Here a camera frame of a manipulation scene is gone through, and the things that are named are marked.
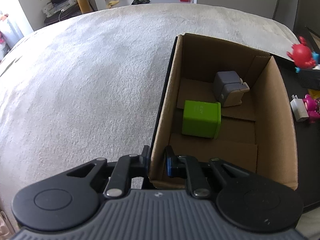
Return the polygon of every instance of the white bedspread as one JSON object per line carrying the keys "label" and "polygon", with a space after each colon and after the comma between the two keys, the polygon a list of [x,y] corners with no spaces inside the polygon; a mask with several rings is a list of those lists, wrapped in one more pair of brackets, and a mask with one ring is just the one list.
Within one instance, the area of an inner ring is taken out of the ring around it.
{"label": "white bedspread", "polygon": [[150,145],[172,45],[184,32],[282,57],[297,42],[284,25],[244,12],[148,4],[51,25],[6,56],[0,64],[0,207],[15,228],[10,203],[22,187]]}

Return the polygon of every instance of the green box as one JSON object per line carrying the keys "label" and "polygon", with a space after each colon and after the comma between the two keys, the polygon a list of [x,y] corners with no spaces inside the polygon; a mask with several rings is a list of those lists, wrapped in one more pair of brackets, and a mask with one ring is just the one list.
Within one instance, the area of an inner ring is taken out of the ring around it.
{"label": "green box", "polygon": [[216,139],[221,124],[221,105],[186,100],[183,110],[182,134]]}

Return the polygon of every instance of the yellow slipper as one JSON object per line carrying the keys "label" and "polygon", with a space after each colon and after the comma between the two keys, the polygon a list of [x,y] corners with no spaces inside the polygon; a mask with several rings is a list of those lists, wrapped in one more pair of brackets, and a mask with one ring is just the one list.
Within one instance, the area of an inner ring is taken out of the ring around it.
{"label": "yellow slipper", "polygon": [[113,6],[113,5],[117,4],[118,2],[119,2],[119,0],[117,0],[117,1],[111,0],[111,1],[108,3],[108,5]]}

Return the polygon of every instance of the open cardboard box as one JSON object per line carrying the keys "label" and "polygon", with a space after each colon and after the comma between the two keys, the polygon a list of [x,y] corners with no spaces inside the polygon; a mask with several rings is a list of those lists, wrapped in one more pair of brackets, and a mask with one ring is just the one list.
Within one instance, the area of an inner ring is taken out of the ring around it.
{"label": "open cardboard box", "polygon": [[[173,46],[163,104],[151,146],[149,177],[158,188],[183,188],[169,178],[164,148],[201,162],[218,157],[287,185],[298,186],[297,146],[287,92],[269,53],[217,38],[186,33]],[[217,139],[181,134],[185,100],[216,102],[212,88],[218,71],[234,70],[250,87],[242,104],[221,108]]]}

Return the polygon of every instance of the black slippers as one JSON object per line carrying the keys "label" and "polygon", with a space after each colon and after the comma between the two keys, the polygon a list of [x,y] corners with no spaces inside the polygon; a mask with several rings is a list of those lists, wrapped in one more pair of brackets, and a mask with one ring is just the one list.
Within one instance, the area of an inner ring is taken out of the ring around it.
{"label": "black slippers", "polygon": [[131,5],[150,3],[150,0],[133,0]]}

